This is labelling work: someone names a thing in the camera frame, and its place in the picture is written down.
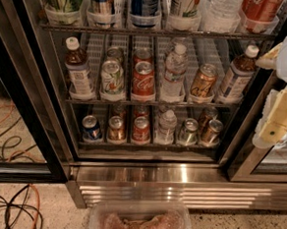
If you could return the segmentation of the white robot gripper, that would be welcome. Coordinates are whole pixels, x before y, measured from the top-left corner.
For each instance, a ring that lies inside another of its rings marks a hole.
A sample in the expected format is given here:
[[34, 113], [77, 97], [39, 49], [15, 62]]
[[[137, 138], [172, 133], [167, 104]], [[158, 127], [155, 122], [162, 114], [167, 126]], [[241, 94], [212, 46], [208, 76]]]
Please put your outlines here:
[[[287, 36], [256, 60], [256, 66], [274, 70], [287, 83]], [[257, 148], [273, 147], [287, 134], [287, 86], [271, 90], [265, 99], [261, 118], [256, 126], [252, 143]]]

